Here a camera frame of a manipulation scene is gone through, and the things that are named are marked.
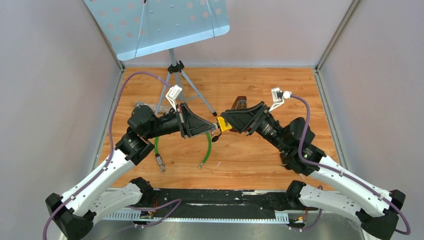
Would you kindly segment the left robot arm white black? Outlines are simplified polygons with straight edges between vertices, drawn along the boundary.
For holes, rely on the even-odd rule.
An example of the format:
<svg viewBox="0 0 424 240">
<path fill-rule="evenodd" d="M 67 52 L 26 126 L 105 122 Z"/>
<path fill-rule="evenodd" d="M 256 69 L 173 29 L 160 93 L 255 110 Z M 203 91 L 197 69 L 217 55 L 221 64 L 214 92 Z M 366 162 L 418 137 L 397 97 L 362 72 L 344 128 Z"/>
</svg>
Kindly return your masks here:
<svg viewBox="0 0 424 240">
<path fill-rule="evenodd" d="M 100 220 L 116 211 L 152 203 L 153 187 L 142 177 L 131 180 L 123 188 L 105 192 L 155 149 L 151 139 L 173 133 L 180 133 L 186 139 L 218 128 L 217 123 L 193 113 L 185 102 L 162 116 L 157 116 L 147 105 L 137 106 L 127 123 L 126 133 L 105 161 L 68 191 L 52 193 L 46 198 L 49 220 L 54 221 L 68 240 L 81 240 Z"/>
</svg>

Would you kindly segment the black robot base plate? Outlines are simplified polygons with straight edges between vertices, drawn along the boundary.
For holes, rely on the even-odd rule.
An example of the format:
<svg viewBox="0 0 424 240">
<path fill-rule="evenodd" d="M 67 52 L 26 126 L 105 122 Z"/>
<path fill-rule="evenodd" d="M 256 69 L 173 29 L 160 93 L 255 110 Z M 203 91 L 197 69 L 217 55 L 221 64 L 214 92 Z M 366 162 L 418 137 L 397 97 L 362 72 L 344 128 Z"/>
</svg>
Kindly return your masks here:
<svg viewBox="0 0 424 240">
<path fill-rule="evenodd" d="M 284 191 L 256 192 L 230 189 L 154 189 L 147 200 L 134 204 L 136 208 L 159 207 L 180 199 L 171 218 L 192 219 L 272 219 L 275 212 L 306 210 L 297 200 L 286 197 Z"/>
</svg>

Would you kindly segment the yellow padlock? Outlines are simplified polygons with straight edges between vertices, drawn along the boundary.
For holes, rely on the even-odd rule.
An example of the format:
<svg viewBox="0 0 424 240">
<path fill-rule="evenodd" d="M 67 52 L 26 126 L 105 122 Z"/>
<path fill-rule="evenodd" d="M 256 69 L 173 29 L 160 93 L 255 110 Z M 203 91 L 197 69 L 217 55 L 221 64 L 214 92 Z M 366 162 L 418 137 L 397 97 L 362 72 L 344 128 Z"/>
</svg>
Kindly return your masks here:
<svg viewBox="0 0 424 240">
<path fill-rule="evenodd" d="M 217 117 L 217 125 L 221 133 L 224 133 L 233 129 L 233 126 L 230 125 L 229 122 L 222 116 Z"/>
</svg>

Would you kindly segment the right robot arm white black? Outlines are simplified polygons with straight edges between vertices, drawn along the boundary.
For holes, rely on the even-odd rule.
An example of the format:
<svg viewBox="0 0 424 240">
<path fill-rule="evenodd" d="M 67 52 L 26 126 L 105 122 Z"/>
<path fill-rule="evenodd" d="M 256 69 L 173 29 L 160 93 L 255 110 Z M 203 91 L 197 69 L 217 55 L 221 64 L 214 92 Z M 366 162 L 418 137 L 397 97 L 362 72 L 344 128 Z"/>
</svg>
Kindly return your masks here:
<svg viewBox="0 0 424 240">
<path fill-rule="evenodd" d="M 401 209 L 405 194 L 371 184 L 342 167 L 323 150 L 314 146 L 315 134 L 306 117 L 298 117 L 282 126 L 261 102 L 253 107 L 229 109 L 221 116 L 236 132 L 259 134 L 280 153 L 283 166 L 298 174 L 326 183 L 337 190 L 327 193 L 301 181 L 293 181 L 285 195 L 292 209 L 301 205 L 320 208 L 344 216 L 380 240 L 389 240 L 397 232 L 399 220 L 405 220 Z"/>
</svg>

